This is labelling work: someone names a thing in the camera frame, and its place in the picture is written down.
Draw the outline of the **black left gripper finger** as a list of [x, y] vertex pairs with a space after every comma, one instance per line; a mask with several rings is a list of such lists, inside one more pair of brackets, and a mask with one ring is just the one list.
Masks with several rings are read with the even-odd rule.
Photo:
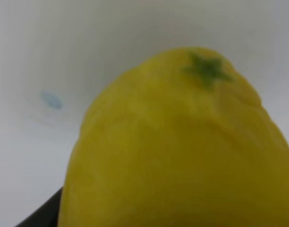
[[16, 227], [57, 227], [62, 188]]

